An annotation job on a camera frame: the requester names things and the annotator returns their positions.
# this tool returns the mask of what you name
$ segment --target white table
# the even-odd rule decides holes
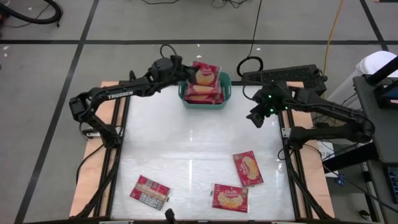
[[[247,86],[252,96],[258,86]],[[170,86],[148,98],[132,97],[114,193],[113,218],[163,220],[294,220],[277,116],[257,129],[246,116],[255,102],[232,86],[222,110],[186,109]],[[254,151],[264,183],[249,189],[249,212],[211,207],[215,183],[241,186],[233,154]],[[129,196],[143,175],[172,189],[162,211]]]

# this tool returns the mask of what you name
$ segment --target teal basket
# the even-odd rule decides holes
[[[222,109],[227,104],[229,98],[231,97],[231,78],[225,72],[221,72],[218,80],[220,81],[221,87],[224,90],[224,102],[218,105],[201,105],[201,104],[191,104],[184,100],[185,90],[188,88],[187,82],[180,82],[178,84],[178,95],[186,108],[191,109],[211,109],[217,110]]]

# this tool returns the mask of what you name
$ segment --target food packaging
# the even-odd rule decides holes
[[[248,212],[247,188],[215,184],[213,191],[213,208],[222,208],[237,212]]]
[[[224,94],[213,95],[213,96],[189,96],[185,95],[184,100],[191,104],[207,104],[207,105],[217,105],[224,102]]]
[[[263,183],[253,151],[233,155],[236,169],[243,187]]]
[[[221,93],[221,86],[218,82],[216,86],[201,86],[189,83],[189,86],[185,92],[188,96],[214,96]]]
[[[197,85],[216,86],[221,68],[203,62],[193,62],[192,66],[199,67],[196,73]]]
[[[130,197],[161,210],[169,197],[170,191],[170,188],[140,175]]]

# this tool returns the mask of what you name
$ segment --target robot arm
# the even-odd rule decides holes
[[[288,87],[286,82],[264,85],[252,100],[258,105],[250,111],[251,114],[247,118],[258,128],[262,126],[264,117],[289,108],[303,112],[317,112],[345,122],[338,127],[321,123],[312,129],[303,127],[284,129],[283,135],[289,137],[289,144],[294,149],[301,149],[311,139],[345,138],[353,142],[368,142],[374,133],[374,125],[362,112],[324,100],[313,90]]]
[[[182,57],[172,55],[170,58],[156,60],[142,78],[135,78],[131,83],[103,88],[92,88],[88,92],[80,93],[69,101],[73,119],[80,123],[88,123],[99,132],[104,146],[115,148],[120,145],[116,128],[105,124],[97,115],[98,107],[104,101],[127,96],[152,96],[161,89],[188,80],[196,83],[197,68],[182,65]]]

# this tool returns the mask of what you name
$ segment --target black keyboard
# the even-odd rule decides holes
[[[318,94],[326,91],[316,65],[278,68],[258,72],[246,72],[242,81],[269,83],[271,81],[303,82],[304,87],[314,89]]]
[[[398,203],[398,166],[385,166],[387,185],[390,188],[392,201]]]

